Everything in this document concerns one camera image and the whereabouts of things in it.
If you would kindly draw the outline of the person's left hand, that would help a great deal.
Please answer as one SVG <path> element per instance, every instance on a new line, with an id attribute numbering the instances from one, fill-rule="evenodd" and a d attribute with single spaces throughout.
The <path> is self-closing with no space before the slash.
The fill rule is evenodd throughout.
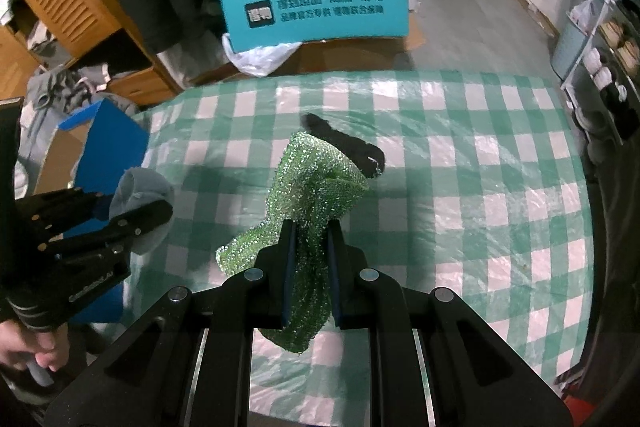
<path id="1" fill-rule="evenodd" d="M 53 332 L 33 332 L 15 320 L 0 325 L 1 365 L 24 371 L 26 358 L 33 357 L 44 369 L 57 372 L 70 358 L 68 326 L 61 325 Z"/>

